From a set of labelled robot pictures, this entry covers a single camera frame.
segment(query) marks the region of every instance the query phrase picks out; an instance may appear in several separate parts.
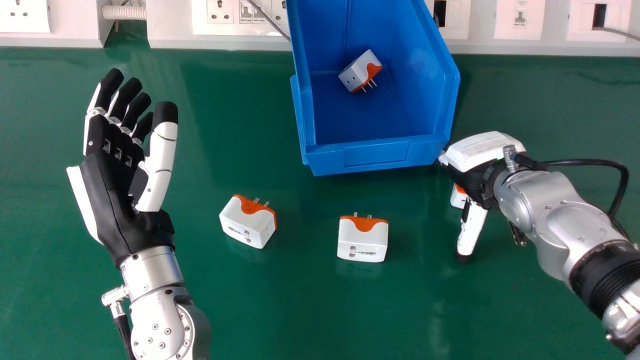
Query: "adapter inside blue bin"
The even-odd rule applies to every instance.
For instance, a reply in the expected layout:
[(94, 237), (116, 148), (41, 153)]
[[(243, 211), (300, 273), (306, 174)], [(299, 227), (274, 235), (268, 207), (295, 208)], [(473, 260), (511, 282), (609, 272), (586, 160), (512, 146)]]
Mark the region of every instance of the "adapter inside blue bin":
[[(449, 141), (460, 73), (423, 0), (288, 0), (291, 88), (303, 162), (316, 176), (427, 165)], [(366, 50), (378, 87), (338, 74)]]

